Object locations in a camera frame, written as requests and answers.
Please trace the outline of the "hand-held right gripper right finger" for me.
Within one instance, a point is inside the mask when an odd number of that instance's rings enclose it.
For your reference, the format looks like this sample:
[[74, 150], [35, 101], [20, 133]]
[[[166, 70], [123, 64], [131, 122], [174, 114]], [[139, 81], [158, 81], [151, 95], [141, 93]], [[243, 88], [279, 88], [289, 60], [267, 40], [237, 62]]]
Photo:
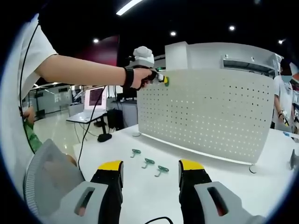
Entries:
[[251, 215], [239, 196], [213, 182], [198, 162], [181, 159], [179, 203], [185, 224], [263, 224], [265, 217]]

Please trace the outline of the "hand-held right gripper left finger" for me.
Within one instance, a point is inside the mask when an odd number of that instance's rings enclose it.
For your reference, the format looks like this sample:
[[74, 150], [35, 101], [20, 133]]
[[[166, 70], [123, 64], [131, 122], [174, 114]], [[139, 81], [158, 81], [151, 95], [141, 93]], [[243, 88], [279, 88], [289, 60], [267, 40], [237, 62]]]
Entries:
[[71, 178], [49, 217], [50, 224], [118, 224], [123, 188], [123, 161], [101, 164], [90, 181]]

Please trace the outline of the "person's left hand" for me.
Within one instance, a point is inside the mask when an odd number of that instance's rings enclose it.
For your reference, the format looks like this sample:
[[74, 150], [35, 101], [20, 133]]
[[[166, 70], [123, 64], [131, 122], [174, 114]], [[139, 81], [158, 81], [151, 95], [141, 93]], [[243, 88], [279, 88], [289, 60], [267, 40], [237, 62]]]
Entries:
[[134, 71], [134, 79], [131, 85], [131, 88], [134, 88], [136, 90], [139, 90], [141, 88], [144, 88], [149, 81], [148, 76], [152, 74], [152, 70], [150, 69], [143, 69], [143, 68], [135, 68]]

